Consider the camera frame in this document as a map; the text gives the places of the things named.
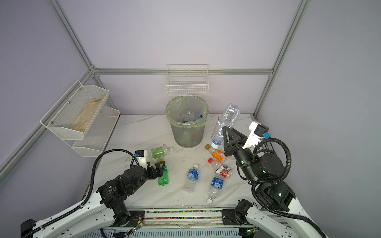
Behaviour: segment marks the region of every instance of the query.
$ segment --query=beige cloth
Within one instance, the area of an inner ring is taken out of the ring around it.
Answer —
[[[96,97],[85,103],[81,113],[74,119],[69,128],[75,131],[85,132],[104,98],[105,96]]]

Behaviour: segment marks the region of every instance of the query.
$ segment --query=gray trash bin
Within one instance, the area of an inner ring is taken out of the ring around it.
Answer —
[[[202,115],[193,123],[183,123],[187,111],[194,112],[197,116]],[[171,123],[174,140],[179,146],[192,148],[200,144],[204,135],[204,128],[209,122],[209,106],[197,96],[178,96],[169,101],[165,107],[165,115]]]

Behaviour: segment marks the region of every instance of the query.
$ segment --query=robotic arm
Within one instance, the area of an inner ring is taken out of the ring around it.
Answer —
[[[258,122],[253,121],[249,129],[251,133],[246,137],[233,128],[223,127],[225,155],[234,156],[237,166],[242,169],[251,185],[251,193],[262,208],[284,217],[292,229],[263,214],[245,199],[239,201],[233,212],[234,217],[230,220],[239,225],[256,225],[273,237],[326,238],[300,205],[293,190],[283,181],[291,168],[291,153],[286,144],[271,138],[267,133],[269,128]],[[285,166],[274,150],[260,150],[260,147],[269,142],[283,148],[286,154]]]
[[[103,155],[112,151],[123,151],[130,154],[133,157],[131,166],[122,175],[107,181],[96,192],[93,192],[96,165]],[[148,179],[161,177],[164,172],[165,161],[155,163],[156,168],[154,168],[149,162],[146,163],[146,154],[147,151],[137,150],[133,155],[122,149],[103,152],[94,162],[86,198],[52,217],[37,222],[32,219],[23,222],[21,237],[75,238],[95,229],[125,225],[130,213],[123,201],[134,194]],[[138,161],[145,163],[145,168],[139,165]]]

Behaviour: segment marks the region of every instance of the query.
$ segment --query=white bottle cap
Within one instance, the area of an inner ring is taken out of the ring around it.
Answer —
[[[219,145],[216,145],[212,142],[211,146],[214,148],[214,149],[218,149]]]

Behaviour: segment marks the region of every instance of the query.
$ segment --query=bottle in trash can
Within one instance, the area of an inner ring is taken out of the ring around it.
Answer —
[[[220,145],[224,143],[224,133],[222,127],[227,126],[229,128],[234,127],[240,115],[241,108],[235,104],[229,103],[225,108],[224,112],[221,114],[215,129],[212,134],[212,147],[217,149]]]
[[[173,152],[173,147],[168,147],[166,145],[163,145],[159,148],[153,148],[149,151],[149,157],[152,159],[157,160],[158,158],[162,158],[165,156],[168,156],[170,152]]]
[[[205,150],[209,152],[216,160],[222,162],[225,159],[225,154],[218,149],[212,148],[209,144],[205,146]]]
[[[212,204],[213,200],[219,196],[223,184],[224,177],[216,174],[209,186],[207,203]]]
[[[210,158],[208,160],[208,163],[212,166],[214,172],[216,172],[216,174],[219,174],[221,176],[223,176],[224,178],[230,178],[231,174],[232,174],[232,169],[227,166],[227,165],[224,165],[220,162],[218,162],[217,160],[214,160],[212,158]]]
[[[157,178],[157,184],[158,185],[162,185],[164,186],[165,184],[168,184],[169,183],[169,179],[168,179],[168,169],[167,167],[165,166],[164,167],[164,172],[163,172],[163,176],[161,178]]]
[[[186,112],[183,123],[194,121],[194,117],[195,117],[194,112],[190,112],[190,111]]]
[[[199,165],[194,164],[193,168],[191,168],[187,174],[187,180],[185,181],[184,190],[188,193],[192,193],[194,191],[194,187],[196,186],[196,182],[199,178]]]

